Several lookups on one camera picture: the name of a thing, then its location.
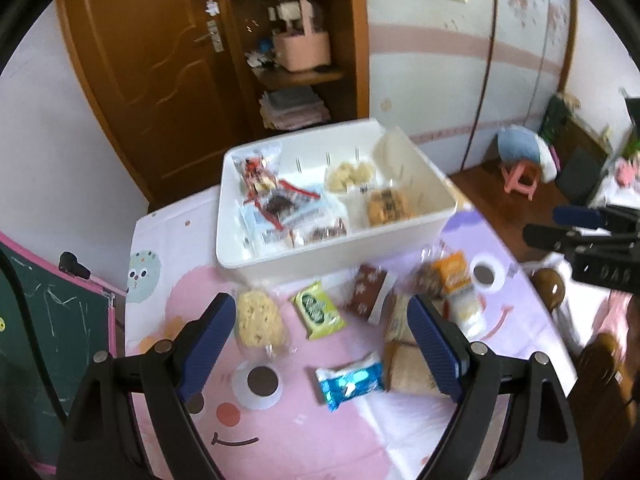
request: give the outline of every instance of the blue cushion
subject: blue cushion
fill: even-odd
[[[498,153],[503,162],[511,164],[519,160],[540,163],[540,147],[536,133],[524,126],[512,124],[498,131]]]

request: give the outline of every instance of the white plastic bin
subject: white plastic bin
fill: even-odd
[[[239,213],[245,199],[244,185],[232,156],[249,146],[259,150],[274,142],[282,144],[279,178],[304,187],[324,182],[329,165],[369,160],[376,166],[380,184],[392,179],[407,193],[416,218],[371,228],[365,225],[366,220],[358,221],[358,215],[366,218],[366,211],[352,213],[353,205],[346,200],[351,222],[346,236],[256,256],[247,243],[248,234]],[[386,131],[376,120],[322,126],[239,146],[226,152],[223,163],[216,256],[237,279],[249,285],[274,285],[416,250],[436,241],[456,211],[456,199],[443,179],[402,131]]]

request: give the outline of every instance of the wrapped snack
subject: wrapped snack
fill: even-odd
[[[482,304],[476,293],[462,251],[433,263],[440,273],[451,320],[470,339],[485,329]]]
[[[321,189],[320,186],[302,189],[281,180],[276,189],[256,198],[254,205],[276,229],[283,231],[286,224],[319,206]]]
[[[385,342],[396,341],[409,345],[417,345],[406,320],[406,310],[411,298],[411,294],[396,294],[394,307],[386,324]],[[444,319],[448,319],[448,312],[443,301],[433,301],[433,306]]]
[[[327,223],[332,221],[332,203],[318,194],[319,189],[321,186],[298,193],[278,188],[240,208],[240,215],[258,256],[289,248],[290,230],[302,222],[314,219],[321,221],[322,218],[327,219]]]
[[[426,294],[432,300],[442,298],[442,283],[440,273],[433,267],[433,263],[446,256],[440,245],[434,245],[422,250],[420,264],[414,270],[409,290],[413,294]]]
[[[232,160],[242,176],[246,188],[247,200],[275,189],[282,147],[270,144],[257,148],[247,148],[232,156]]]
[[[417,346],[387,343],[382,363],[388,391],[419,396],[443,395]]]
[[[330,412],[345,400],[384,389],[382,362],[377,352],[339,370],[318,368],[316,378]]]
[[[382,315],[382,306],[396,279],[396,275],[380,267],[360,266],[356,275],[353,297],[346,306],[347,310],[377,325]]]
[[[351,188],[369,186],[375,179],[376,167],[372,162],[361,162],[357,166],[343,162],[337,168],[327,168],[324,183],[329,191],[340,193]]]
[[[322,242],[345,234],[347,234],[347,226],[345,220],[341,217],[337,219],[331,218],[329,221],[324,217],[313,219],[289,231],[291,243],[294,247]]]
[[[374,190],[369,197],[368,213],[372,227],[415,216],[404,192],[393,188]]]
[[[322,290],[321,282],[303,288],[291,301],[300,311],[310,340],[320,339],[347,326],[329,296]]]
[[[276,303],[262,290],[238,294],[237,330],[242,345],[249,349],[265,349],[268,357],[286,351],[289,331],[282,321]]]

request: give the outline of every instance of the green snack packet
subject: green snack packet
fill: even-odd
[[[307,335],[309,340],[320,339],[347,326],[338,314],[338,309],[322,290],[321,282],[306,286],[291,298],[291,301],[300,311],[309,330]]]

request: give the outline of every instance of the pink stool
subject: pink stool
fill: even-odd
[[[533,200],[533,194],[536,192],[538,182],[540,181],[540,166],[530,160],[520,160],[517,162],[510,171],[504,167],[504,164],[500,165],[502,176],[504,177],[504,190],[510,193],[512,190],[516,190],[523,195],[527,195],[529,200]],[[531,184],[523,184],[520,182],[521,177],[525,175],[531,179]]]

